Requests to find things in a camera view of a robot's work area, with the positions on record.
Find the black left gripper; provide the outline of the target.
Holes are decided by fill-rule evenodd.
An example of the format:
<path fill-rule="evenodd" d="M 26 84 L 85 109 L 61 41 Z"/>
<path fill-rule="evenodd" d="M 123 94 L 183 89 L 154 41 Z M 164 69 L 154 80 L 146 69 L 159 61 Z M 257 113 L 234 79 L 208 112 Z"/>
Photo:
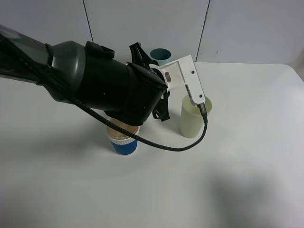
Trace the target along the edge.
<path fill-rule="evenodd" d="M 151 114 L 162 122 L 169 120 L 167 85 L 160 73 L 150 69 L 150 64 L 159 64 L 145 53 L 139 42 L 129 48 L 132 55 L 132 63 L 126 66 L 129 86 L 118 96 L 125 100 L 118 109 L 105 114 L 132 126 L 141 126 Z"/>

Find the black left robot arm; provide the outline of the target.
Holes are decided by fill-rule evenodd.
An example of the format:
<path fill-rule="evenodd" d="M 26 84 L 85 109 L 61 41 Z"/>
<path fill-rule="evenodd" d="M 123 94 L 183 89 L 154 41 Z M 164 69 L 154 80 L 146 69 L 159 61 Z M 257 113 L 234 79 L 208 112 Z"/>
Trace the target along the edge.
<path fill-rule="evenodd" d="M 169 119 L 168 92 L 160 73 L 150 69 L 152 60 L 139 43 L 131 45 L 132 61 L 114 59 L 112 49 L 88 41 L 49 45 L 1 26 L 7 39 L 31 58 L 46 76 L 90 108 L 99 109 L 123 123 L 140 126 L 152 115 Z"/>

